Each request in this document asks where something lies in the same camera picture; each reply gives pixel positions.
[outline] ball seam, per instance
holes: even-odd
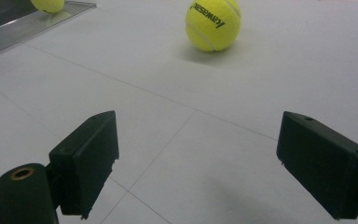
[[[240,11],[237,10],[231,3],[229,3],[228,0],[225,0],[225,2],[228,4],[229,7],[231,7],[231,10],[234,11],[234,13],[238,16],[238,18],[241,18]]]
[[[192,25],[190,25],[188,23],[186,23],[186,25],[189,26],[191,29],[193,29],[211,47],[212,50],[216,50],[216,48],[214,47],[213,43],[208,39],[208,37],[206,35],[201,33],[194,26],[192,26]]]

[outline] tile grout line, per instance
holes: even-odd
[[[104,223],[104,221],[109,217],[109,215],[113,212],[113,210],[115,210],[115,208],[120,204],[120,202],[124,199],[124,197],[126,197],[126,195],[129,192],[126,190],[126,193],[123,195],[123,197],[120,198],[120,200],[118,200],[118,202],[115,204],[115,206],[112,208],[112,210],[110,210],[110,212],[106,215],[106,217],[103,219],[103,221],[101,222],[101,224]]]
[[[113,180],[115,183],[117,183],[119,186],[121,186],[123,189],[125,189],[122,185],[120,185],[120,183],[118,183],[114,178],[110,177],[109,178],[111,180]],[[167,220],[165,217],[163,217],[162,215],[160,215],[157,211],[155,211],[152,207],[150,207],[149,205],[147,205],[147,203],[144,203],[144,201],[140,200],[138,197],[136,197],[133,193],[129,192],[127,189],[126,189],[127,193],[129,193],[130,195],[132,195],[134,198],[136,198],[139,202],[141,202],[142,204],[144,204],[146,207],[148,207],[150,210],[152,210],[154,213],[156,213],[159,217],[161,217],[162,219],[164,219],[166,222],[168,222],[169,224],[172,224],[169,220]]]
[[[36,118],[34,118],[31,114],[29,114],[24,108],[22,108],[21,106],[17,105],[14,101],[12,101],[10,98],[8,98],[6,95],[4,95],[2,92],[0,92],[0,94],[5,97],[5,99],[7,99],[8,101],[10,101],[14,106],[16,106],[21,112],[23,112],[26,116],[28,116],[30,119],[32,119],[33,121],[35,121],[37,124],[39,124],[40,126],[42,126],[42,128],[44,128],[46,131],[48,131],[49,133],[53,134],[54,136],[56,136],[60,141],[62,141],[63,139],[61,137],[59,137],[57,134],[55,134],[52,130],[50,130],[48,127],[46,127],[45,124],[43,124],[42,122],[40,122],[39,120],[37,120]]]
[[[168,222],[169,224],[172,224],[169,220],[167,220],[165,217],[163,217],[162,215],[160,215],[157,211],[155,211],[152,207],[150,207],[149,205],[147,205],[147,203],[144,203],[144,201],[140,200],[138,197],[136,197],[134,194],[132,194],[131,192],[128,191],[128,193],[130,195],[132,195],[134,198],[136,198],[139,202],[141,202],[142,204],[144,204],[146,207],[148,207],[150,210],[152,210],[154,213],[156,213],[159,217],[161,217],[162,219],[164,219],[166,222]]]
[[[158,156],[165,150],[165,148],[172,142],[172,140],[176,137],[177,134],[179,134],[179,132],[182,131],[182,129],[188,124],[188,122],[190,121],[190,119],[194,116],[194,114],[196,114],[198,111],[195,110],[193,111],[193,113],[187,118],[187,120],[183,123],[183,125],[179,128],[179,130],[173,135],[173,137],[168,141],[167,144],[165,144],[165,146],[162,148],[162,150],[156,155],[156,157],[149,163],[149,165],[146,167],[146,169],[142,172],[142,174],[135,180],[135,182],[130,186],[129,192],[130,190],[133,188],[133,186],[135,186],[135,184],[138,182],[139,179],[141,179],[142,176],[144,176],[144,174],[146,173],[146,171],[150,168],[150,166],[152,166],[152,164],[155,162],[155,160],[158,158]]]
[[[172,224],[170,221],[168,221],[165,217],[163,217],[162,215],[160,215],[158,212],[156,212],[153,208],[151,208],[149,205],[147,205],[146,203],[144,203],[142,200],[140,200],[138,197],[136,197],[135,195],[133,195],[130,190],[132,189],[132,187],[138,182],[138,180],[146,173],[146,171],[149,169],[149,167],[154,163],[154,161],[157,159],[157,157],[164,151],[164,149],[167,147],[167,145],[169,145],[171,143],[171,141],[173,140],[173,138],[175,138],[175,136],[177,134],[179,134],[180,131],[182,131],[182,129],[187,125],[188,121],[194,116],[195,113],[197,113],[197,110],[194,110],[193,113],[191,113],[190,116],[188,116],[187,120],[182,124],[182,126],[179,128],[179,130],[173,135],[173,137],[168,141],[167,144],[165,144],[165,146],[162,148],[162,150],[156,155],[156,157],[147,165],[147,167],[145,168],[145,170],[141,173],[141,175],[135,180],[135,182],[130,186],[130,189],[126,189],[124,188],[122,185],[120,185],[114,178],[112,177],[108,177],[111,180],[113,180],[115,183],[117,183],[119,186],[121,186],[124,190],[126,190],[126,193],[124,194],[124,196],[118,201],[118,203],[112,208],[112,210],[109,212],[109,214],[103,219],[103,221],[101,222],[101,224],[107,219],[107,217],[109,217],[109,215],[113,212],[113,210],[115,210],[115,208],[118,206],[118,204],[121,202],[121,200],[123,200],[123,198],[129,193],[130,195],[132,195],[133,197],[135,197],[139,202],[143,203],[145,206],[147,206],[150,210],[152,210],[154,213],[156,213],[159,217],[161,217],[162,219],[164,219],[166,222],[168,222],[169,224]]]
[[[196,111],[198,111],[198,112],[200,112],[200,113],[203,113],[203,114],[208,115],[208,116],[210,116],[210,117],[213,117],[213,118],[215,118],[215,119],[220,119],[220,120],[222,120],[222,121],[224,121],[224,122],[230,123],[230,124],[232,124],[232,125],[235,125],[235,126],[237,126],[237,127],[239,127],[239,128],[242,128],[242,129],[244,129],[244,130],[247,130],[247,131],[249,131],[249,132],[257,133],[257,134],[260,134],[260,135],[262,135],[262,136],[264,136],[264,137],[267,137],[267,138],[269,138],[269,139],[271,139],[271,140],[278,141],[278,139],[275,139],[275,138],[273,138],[273,137],[271,137],[271,136],[268,136],[268,135],[265,135],[265,134],[263,134],[263,133],[259,133],[259,132],[257,132],[257,131],[253,131],[253,130],[251,130],[251,129],[242,127],[242,126],[240,126],[239,124],[236,124],[236,123],[234,123],[234,122],[228,121],[228,120],[226,120],[226,119],[218,118],[218,117],[215,116],[215,115],[212,115],[212,114],[209,114],[209,113],[204,112],[204,111],[202,111],[202,110],[199,110],[199,109],[197,109],[197,108],[195,108],[195,107],[193,107],[193,106],[191,106],[191,105],[185,105],[185,104],[183,104],[183,103],[180,103],[180,102],[178,102],[178,101],[175,101],[175,100],[173,100],[173,99],[170,99],[170,98],[168,98],[168,97],[166,97],[166,96],[160,95],[160,94],[155,93],[155,92],[153,92],[153,91],[149,91],[149,90],[146,90],[146,89],[141,88],[141,87],[139,87],[139,86],[135,86],[135,85],[133,85],[133,84],[130,84],[129,82],[120,80],[120,79],[115,78],[115,77],[110,77],[110,76],[108,76],[108,75],[106,75],[106,74],[104,74],[104,73],[102,73],[102,72],[96,71],[96,70],[94,70],[94,69],[88,68],[88,67],[86,67],[86,66],[84,66],[84,65],[81,65],[81,64],[78,64],[78,63],[74,63],[74,62],[69,61],[69,60],[67,60],[67,59],[64,59],[64,58],[62,58],[62,57],[60,57],[60,56],[54,55],[54,54],[52,54],[52,53],[49,53],[49,52],[47,52],[47,51],[44,51],[44,50],[39,49],[39,48],[37,48],[37,47],[34,47],[34,46],[32,46],[32,45],[28,45],[28,44],[25,44],[25,45],[28,46],[28,47],[31,47],[31,48],[33,48],[33,49],[39,50],[39,51],[41,51],[41,52],[44,52],[44,53],[46,53],[46,54],[48,54],[48,55],[51,55],[52,57],[58,58],[58,59],[60,59],[60,60],[64,60],[64,61],[66,61],[66,62],[68,62],[68,63],[74,64],[74,65],[76,65],[76,66],[79,66],[79,67],[82,67],[82,68],[84,68],[84,69],[87,69],[87,70],[89,70],[89,71],[91,71],[91,72],[97,73],[97,74],[99,74],[100,76],[107,77],[107,78],[113,79],[113,80],[115,80],[115,81],[124,83],[124,84],[126,84],[126,85],[128,85],[128,86],[131,86],[131,87],[133,87],[133,88],[135,88],[135,89],[138,89],[138,90],[140,90],[140,91],[145,91],[145,92],[147,92],[147,93],[149,93],[149,94],[156,95],[156,96],[161,97],[161,98],[163,98],[163,99],[165,99],[165,100],[174,102],[174,103],[176,103],[176,104],[178,104],[178,105],[182,105],[182,106],[185,106],[185,107],[187,107],[187,108],[196,110]]]

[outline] tennis ball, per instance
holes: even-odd
[[[57,13],[63,9],[64,0],[31,0],[34,7],[47,13]]]
[[[229,47],[241,28],[241,10],[235,0],[196,0],[186,13],[186,33],[204,51]]]

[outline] floor tile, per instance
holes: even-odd
[[[169,224],[145,204],[130,194],[118,204],[103,224]]]
[[[131,193],[171,223],[336,223],[284,169],[276,144],[197,113]]]
[[[59,137],[0,94],[0,176],[27,163],[47,165],[58,143]]]
[[[32,49],[24,47],[22,44],[0,53],[0,76],[19,66],[27,66],[27,52]]]
[[[187,3],[116,4],[27,44],[271,138],[291,110],[358,142],[358,3],[240,1],[242,31],[219,53],[188,42]]]
[[[37,50],[28,58],[0,76],[0,92],[62,139],[115,110],[120,160],[112,177],[127,189],[194,111]]]
[[[103,186],[103,190],[101,191],[100,196],[92,206],[92,210],[89,213],[88,219],[80,220],[79,216],[64,216],[61,213],[60,208],[58,208],[57,214],[60,224],[102,223],[103,220],[112,211],[112,209],[124,197],[126,192],[127,191],[118,185],[115,181],[108,178]]]

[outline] printed logo on ball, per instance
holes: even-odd
[[[194,8],[196,9],[199,13],[201,13],[203,16],[205,16],[206,18],[208,18],[210,21],[212,21],[213,23],[215,23],[216,29],[224,26],[226,23],[223,22],[222,20],[220,20],[217,16],[215,16],[212,12],[210,12],[208,9],[206,9],[205,7],[203,7],[202,5],[198,4],[198,3],[194,3],[194,5],[192,5],[190,7],[190,10]]]

